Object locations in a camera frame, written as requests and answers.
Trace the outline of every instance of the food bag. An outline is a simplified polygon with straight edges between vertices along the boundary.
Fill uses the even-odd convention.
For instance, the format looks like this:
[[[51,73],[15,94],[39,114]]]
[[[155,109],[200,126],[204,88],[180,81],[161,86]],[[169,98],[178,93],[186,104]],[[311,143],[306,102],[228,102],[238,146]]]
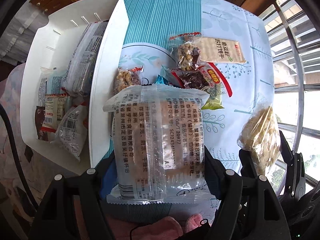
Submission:
[[[130,86],[109,99],[121,198],[190,203],[201,198],[206,92],[163,84]]]
[[[201,60],[214,63],[244,63],[239,41],[201,37],[194,42],[201,50]]]
[[[41,130],[55,133],[62,117],[64,116],[64,104],[69,98],[68,94],[45,95],[45,114]]]
[[[93,71],[108,22],[90,23],[68,65],[62,86],[70,95],[89,95]]]
[[[177,67],[181,70],[192,70],[198,68],[200,60],[200,49],[196,41],[201,37],[201,33],[184,33],[172,35],[169,38],[169,47],[174,55]]]
[[[200,62],[198,69],[191,71],[173,69],[172,74],[180,80],[180,84],[185,88],[200,89],[210,95],[201,109],[215,110],[223,108],[221,95],[227,93],[226,88],[209,64]]]
[[[141,78],[139,77],[143,67],[135,67],[133,69],[118,68],[118,75],[115,78],[113,91],[115,95],[122,89],[133,85],[141,85]]]
[[[84,102],[79,106],[72,106],[55,133],[54,143],[69,151],[78,161],[88,134],[87,118],[88,111]]]
[[[45,106],[45,95],[63,94],[61,82],[67,70],[57,68],[41,68],[40,84],[38,89],[38,106]]]
[[[255,106],[237,143],[251,153],[258,175],[268,173],[280,155],[280,133],[271,105],[259,103]]]

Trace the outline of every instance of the table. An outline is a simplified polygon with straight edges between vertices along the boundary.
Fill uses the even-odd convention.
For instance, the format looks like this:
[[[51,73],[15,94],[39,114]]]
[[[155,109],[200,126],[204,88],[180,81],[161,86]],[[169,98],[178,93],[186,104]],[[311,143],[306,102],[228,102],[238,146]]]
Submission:
[[[273,102],[274,76],[269,39],[263,21],[224,0],[124,0],[129,27],[119,67],[144,66],[153,83],[176,63],[169,37],[201,32],[203,36],[240,42],[246,63],[219,63],[233,95],[222,96],[224,109],[204,110],[204,144],[227,169],[240,172],[237,138],[257,102]]]

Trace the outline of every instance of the white storage container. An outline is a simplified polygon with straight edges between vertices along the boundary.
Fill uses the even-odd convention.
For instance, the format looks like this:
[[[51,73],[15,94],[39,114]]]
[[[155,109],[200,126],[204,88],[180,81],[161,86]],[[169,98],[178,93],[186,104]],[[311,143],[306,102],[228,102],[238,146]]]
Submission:
[[[67,69],[87,24],[105,20],[109,22],[97,56],[90,96],[89,150],[83,149],[79,163],[68,151],[37,139],[35,110],[40,67]],[[32,42],[21,87],[23,141],[44,157],[77,174],[95,167],[109,150],[111,116],[103,112],[102,106],[113,95],[113,80],[128,24],[124,0],[80,0],[50,15],[49,23],[38,29]]]

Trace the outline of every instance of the black wire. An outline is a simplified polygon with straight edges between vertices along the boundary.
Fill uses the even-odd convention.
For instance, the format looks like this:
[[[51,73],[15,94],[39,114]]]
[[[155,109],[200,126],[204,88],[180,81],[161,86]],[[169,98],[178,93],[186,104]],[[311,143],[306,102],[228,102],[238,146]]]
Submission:
[[[135,228],[132,228],[132,229],[130,230],[130,240],[132,240],[132,231],[135,230],[135,229],[137,229],[137,228],[139,228],[139,227],[142,227],[142,226],[136,226]]]
[[[7,129],[9,142],[10,142],[10,146],[11,146],[11,151],[12,151],[12,155],[13,155],[13,159],[14,159],[14,163],[15,163],[15,165],[17,167],[17,171],[18,171],[19,177],[21,179],[22,185],[24,186],[24,189],[25,189],[25,191],[27,193],[27,196],[30,199],[32,205],[37,210],[39,205],[36,202],[35,198],[33,197],[33,194],[31,193],[29,185],[28,185],[28,183],[26,181],[26,178],[24,177],[23,170],[21,168],[21,164],[20,164],[20,160],[19,160],[19,155],[18,155],[18,152],[17,152],[16,143],[14,141],[14,136],[13,136],[10,120],[9,120],[9,117],[8,117],[5,109],[3,108],[3,106],[1,104],[0,104],[0,116],[2,117],[2,119],[4,121],[4,125],[5,125],[5,127]]]

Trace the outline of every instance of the window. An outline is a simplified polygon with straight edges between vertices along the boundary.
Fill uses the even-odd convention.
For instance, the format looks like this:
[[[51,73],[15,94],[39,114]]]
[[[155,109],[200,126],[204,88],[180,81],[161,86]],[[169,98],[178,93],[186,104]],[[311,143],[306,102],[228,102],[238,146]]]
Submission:
[[[290,148],[302,153],[308,178],[319,181],[320,35],[295,0],[277,0],[259,17],[263,20],[268,33],[273,56],[274,111],[279,129],[283,132]],[[291,28],[302,66],[293,57],[293,48],[287,30],[284,28],[284,21]],[[305,81],[304,86],[299,88],[301,78]],[[302,108],[299,109],[299,100],[304,101],[303,111]],[[296,133],[297,125],[299,130],[302,129],[299,134]],[[286,164],[280,156],[276,165],[266,175],[275,191],[278,190],[279,185],[282,185],[285,169]],[[306,193],[313,188],[307,183]]]

